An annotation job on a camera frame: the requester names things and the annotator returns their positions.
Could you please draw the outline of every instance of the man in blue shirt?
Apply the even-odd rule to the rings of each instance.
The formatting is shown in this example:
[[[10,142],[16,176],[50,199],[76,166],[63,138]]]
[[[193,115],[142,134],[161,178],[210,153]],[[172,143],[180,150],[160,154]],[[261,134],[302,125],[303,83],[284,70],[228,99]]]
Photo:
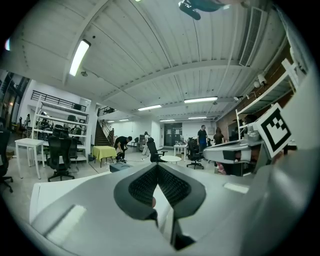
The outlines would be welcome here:
[[[206,126],[203,124],[201,126],[201,129],[198,131],[198,137],[197,137],[197,145],[199,146],[199,152],[203,152],[204,149],[207,147],[207,132],[206,132]]]

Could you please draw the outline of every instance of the yellow tablecloth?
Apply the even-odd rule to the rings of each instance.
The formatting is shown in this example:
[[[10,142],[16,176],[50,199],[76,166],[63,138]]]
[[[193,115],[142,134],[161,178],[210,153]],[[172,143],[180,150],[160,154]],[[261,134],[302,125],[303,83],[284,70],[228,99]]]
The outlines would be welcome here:
[[[94,146],[92,155],[101,162],[102,158],[116,157],[117,153],[112,146]]]

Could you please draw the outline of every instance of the white shelving unit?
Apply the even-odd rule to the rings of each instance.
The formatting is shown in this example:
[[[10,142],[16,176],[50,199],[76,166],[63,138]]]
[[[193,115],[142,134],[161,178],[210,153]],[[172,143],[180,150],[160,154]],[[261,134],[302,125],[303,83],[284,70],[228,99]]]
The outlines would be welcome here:
[[[291,70],[294,70],[296,64],[291,65]],[[288,94],[292,90],[292,82],[291,73],[289,70],[286,70],[283,75],[268,89],[266,90],[260,97],[258,97],[255,101],[251,102],[248,106],[243,108],[242,110],[235,110],[236,113],[236,121],[238,124],[238,136],[239,140],[241,139],[241,133],[243,128],[246,128],[248,124],[240,126],[240,118],[241,114],[255,114],[258,111],[270,106],[271,104],[277,102],[280,98]]]
[[[84,127],[84,132],[83,134],[69,134],[70,136],[75,136],[75,137],[80,137],[80,138],[84,138],[83,140],[83,145],[77,145],[78,149],[83,150],[83,154],[79,154],[77,161],[87,161],[88,162],[88,157],[87,155],[90,152],[87,152],[88,150],[90,151],[90,145],[86,145],[86,131],[87,131],[87,127],[88,127],[88,121],[89,121],[89,117],[88,117],[88,113],[77,110],[77,109],[73,109],[73,108],[69,108],[69,107],[65,107],[62,105],[58,105],[58,104],[54,104],[54,103],[50,103],[47,101],[43,101],[41,100],[41,96],[37,102],[36,108],[35,108],[35,113],[34,113],[34,118],[33,118],[33,123],[32,123],[32,135],[31,138],[33,139],[35,134],[36,134],[36,138],[38,137],[38,133],[47,133],[47,134],[52,134],[53,132],[50,130],[41,130],[38,129],[38,127],[36,127],[36,122],[38,121],[38,123],[41,121],[41,119],[47,119],[47,120],[52,120],[52,121],[57,121],[57,122],[61,122],[61,123],[65,123],[65,124],[69,124],[69,125],[78,125],[78,126],[82,126]],[[41,115],[41,113],[43,111],[51,111],[52,113],[56,111],[58,111],[58,115],[61,116],[65,115],[65,116],[69,116],[69,115],[77,115],[77,116],[81,116],[81,119],[85,120],[85,123],[81,123],[81,122],[74,122],[74,121],[69,121],[67,119],[62,119],[62,118],[57,118],[57,117],[53,117],[53,116],[47,116],[47,115]],[[44,146],[49,146],[48,141],[45,141]]]

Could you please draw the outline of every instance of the chair base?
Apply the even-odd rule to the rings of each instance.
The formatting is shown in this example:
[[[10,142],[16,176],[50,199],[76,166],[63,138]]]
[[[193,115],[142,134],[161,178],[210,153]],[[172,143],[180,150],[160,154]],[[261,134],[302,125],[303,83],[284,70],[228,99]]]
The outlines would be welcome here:
[[[54,179],[56,177],[60,177],[60,181],[62,181],[62,177],[69,177],[73,180],[75,179],[75,176],[72,176],[69,174],[69,171],[67,170],[61,170],[61,171],[55,171],[51,177],[48,178],[48,182],[51,182],[51,179]]]
[[[10,179],[11,182],[14,182],[12,177],[8,176],[8,177],[0,177],[0,183],[4,184],[6,187],[8,187],[10,193],[12,193],[13,192],[12,187],[6,182],[6,180],[9,180],[9,179]]]
[[[196,161],[186,165],[186,167],[189,167],[189,166],[194,166],[193,169],[196,169],[196,166],[200,166],[200,167],[202,167],[202,169],[205,168],[201,163],[196,162]]]

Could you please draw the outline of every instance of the ceiling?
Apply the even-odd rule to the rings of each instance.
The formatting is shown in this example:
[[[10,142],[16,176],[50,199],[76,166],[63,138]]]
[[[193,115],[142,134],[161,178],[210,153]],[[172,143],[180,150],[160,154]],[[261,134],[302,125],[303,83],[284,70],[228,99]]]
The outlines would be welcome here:
[[[179,10],[180,1],[39,1],[11,36],[0,68],[130,116],[219,117],[236,104],[234,96],[252,89],[285,31],[267,0],[201,12],[199,21]],[[258,64],[241,66],[251,7],[266,11],[267,20],[254,53]],[[91,46],[73,77],[69,70],[82,39]],[[215,105],[184,104],[209,96],[218,97]],[[158,104],[162,108],[138,111]]]

